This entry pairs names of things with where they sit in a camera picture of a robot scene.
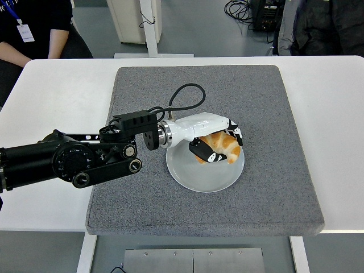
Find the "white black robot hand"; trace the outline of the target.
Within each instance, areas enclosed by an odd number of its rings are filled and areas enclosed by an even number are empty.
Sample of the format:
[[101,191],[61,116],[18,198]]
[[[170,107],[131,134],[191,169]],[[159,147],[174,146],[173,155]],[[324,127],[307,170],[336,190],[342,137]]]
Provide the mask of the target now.
[[229,118],[200,113],[174,122],[167,121],[167,125],[166,146],[175,147],[183,140],[188,141],[189,151],[201,164],[223,160],[233,164],[240,156],[242,134]]

